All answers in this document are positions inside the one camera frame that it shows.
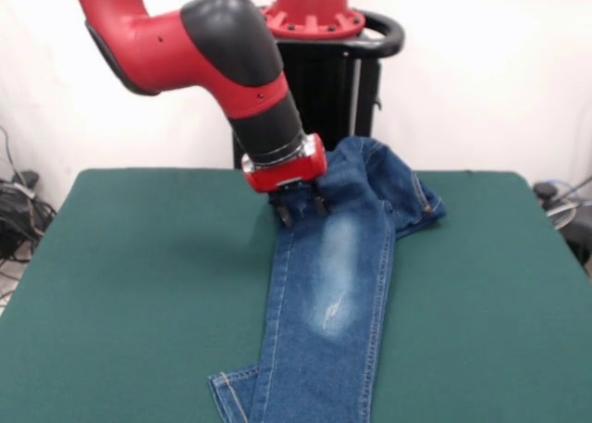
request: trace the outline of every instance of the green table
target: green table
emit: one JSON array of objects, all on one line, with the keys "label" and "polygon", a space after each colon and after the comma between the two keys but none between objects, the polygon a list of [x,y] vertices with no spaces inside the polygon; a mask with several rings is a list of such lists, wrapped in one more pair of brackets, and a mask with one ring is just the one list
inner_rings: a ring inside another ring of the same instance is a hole
[{"label": "green table", "polygon": [[[450,214],[397,247],[373,421],[592,421],[592,290],[525,182],[421,176]],[[83,172],[0,317],[0,420],[219,421],[273,245],[238,172]]]}]

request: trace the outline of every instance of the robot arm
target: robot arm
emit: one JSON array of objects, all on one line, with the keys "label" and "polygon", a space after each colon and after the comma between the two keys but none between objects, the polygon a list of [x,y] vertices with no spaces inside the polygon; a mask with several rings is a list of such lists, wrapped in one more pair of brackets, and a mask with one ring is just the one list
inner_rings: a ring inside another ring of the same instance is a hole
[{"label": "robot arm", "polygon": [[303,132],[275,40],[251,0],[193,0],[154,17],[142,0],[80,4],[92,38],[130,91],[198,85],[214,96],[245,150],[256,191],[326,171],[323,145]]}]

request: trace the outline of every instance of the black handle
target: black handle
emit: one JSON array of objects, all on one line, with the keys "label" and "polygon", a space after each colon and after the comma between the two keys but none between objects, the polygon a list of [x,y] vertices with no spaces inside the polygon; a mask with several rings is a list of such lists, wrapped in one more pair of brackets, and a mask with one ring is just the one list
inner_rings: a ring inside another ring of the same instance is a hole
[{"label": "black handle", "polygon": [[315,57],[347,56],[354,59],[381,59],[397,55],[405,44],[405,31],[395,20],[380,14],[360,11],[366,17],[365,28],[384,35],[381,39],[363,36],[330,41],[278,39],[282,54]]}]

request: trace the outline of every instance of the black robot stand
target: black robot stand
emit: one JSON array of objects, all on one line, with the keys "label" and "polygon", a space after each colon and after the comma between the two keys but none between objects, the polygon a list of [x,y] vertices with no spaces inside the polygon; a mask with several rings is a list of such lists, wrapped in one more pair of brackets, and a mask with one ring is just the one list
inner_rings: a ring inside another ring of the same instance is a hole
[{"label": "black robot stand", "polygon": [[[325,148],[333,150],[341,139],[370,137],[374,110],[380,106],[380,59],[397,55],[404,31],[396,21],[360,11],[365,29],[382,37],[356,37],[335,41],[277,39],[284,71],[306,133],[316,132]],[[233,138],[234,168],[241,168],[243,151]]]}]

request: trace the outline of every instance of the denim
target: denim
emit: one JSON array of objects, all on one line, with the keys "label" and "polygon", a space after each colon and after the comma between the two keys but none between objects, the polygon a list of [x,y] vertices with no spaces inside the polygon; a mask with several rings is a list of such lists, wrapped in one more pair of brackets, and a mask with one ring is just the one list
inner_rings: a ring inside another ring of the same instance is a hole
[{"label": "denim", "polygon": [[441,199],[384,144],[351,137],[327,153],[312,189],[283,193],[257,364],[209,379],[227,423],[369,422],[397,239],[446,214]]}]

